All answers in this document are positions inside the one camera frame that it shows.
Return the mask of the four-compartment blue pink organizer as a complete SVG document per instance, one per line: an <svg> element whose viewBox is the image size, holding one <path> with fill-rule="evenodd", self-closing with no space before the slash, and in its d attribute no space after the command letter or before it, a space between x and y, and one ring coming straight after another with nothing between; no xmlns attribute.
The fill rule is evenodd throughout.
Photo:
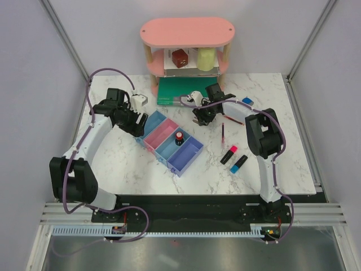
<svg viewBox="0 0 361 271"><path fill-rule="evenodd" d="M175 144L175 133L178 131L184 134L184 143L181 146ZM201 154L204 147L201 142L159 111L148 117L144 136L135 140L179 177Z"/></svg>

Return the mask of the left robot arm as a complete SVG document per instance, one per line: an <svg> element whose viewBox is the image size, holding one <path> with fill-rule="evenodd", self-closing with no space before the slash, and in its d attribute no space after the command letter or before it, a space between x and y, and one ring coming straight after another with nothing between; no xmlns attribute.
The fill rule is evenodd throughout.
<svg viewBox="0 0 361 271"><path fill-rule="evenodd" d="M50 176L54 197L64 205L76 202L104 212L106 218L118 222L123 218L124 209L117 204L115 194L99 188L91 169L94 156L107 134L114 126L133 137L145 132L148 115L142 111L148 98L143 94L129 95L124 90L109 88L106 98L90 107L87 128L76 138L72 147L61 157L50 160Z"/></svg>

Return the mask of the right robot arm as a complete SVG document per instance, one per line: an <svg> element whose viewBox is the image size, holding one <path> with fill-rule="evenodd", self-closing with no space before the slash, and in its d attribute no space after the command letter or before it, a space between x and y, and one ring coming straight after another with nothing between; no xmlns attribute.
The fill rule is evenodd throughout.
<svg viewBox="0 0 361 271"><path fill-rule="evenodd" d="M277 184L276 158L284 151L284 133L272 108L257 110L250 104L226 94L218 83L206 87L205 98L199 91L187 96L193 102L193 114L199 126L210 124L217 114L226 115L245 124L246 138L251 153L256 157L259 169L261 198L258 215L264 222L278 217L282 209L282 193Z"/></svg>

